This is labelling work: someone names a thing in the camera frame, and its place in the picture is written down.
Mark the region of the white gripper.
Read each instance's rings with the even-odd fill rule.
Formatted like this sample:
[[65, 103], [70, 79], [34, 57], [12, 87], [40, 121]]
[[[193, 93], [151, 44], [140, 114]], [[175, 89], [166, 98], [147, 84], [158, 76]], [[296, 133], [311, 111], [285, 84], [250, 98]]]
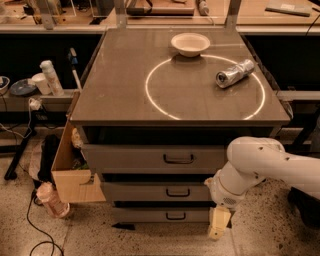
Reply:
[[208, 236], [214, 240], [218, 240], [224, 235], [231, 219], [229, 209], [235, 208], [244, 199], [244, 195], [233, 194], [223, 186], [220, 173], [221, 171], [218, 171], [213, 177], [204, 181], [212, 201], [218, 205], [209, 211]]

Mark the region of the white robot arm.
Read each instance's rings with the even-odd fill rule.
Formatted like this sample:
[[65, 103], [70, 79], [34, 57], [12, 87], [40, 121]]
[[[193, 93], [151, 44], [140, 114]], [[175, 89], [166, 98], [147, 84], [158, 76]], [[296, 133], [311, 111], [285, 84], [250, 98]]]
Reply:
[[210, 238], [222, 237], [247, 191], [267, 178], [289, 185], [288, 201], [303, 223], [320, 226], [320, 159], [290, 154], [275, 139], [239, 137], [227, 147], [227, 163], [204, 181], [215, 203], [209, 213]]

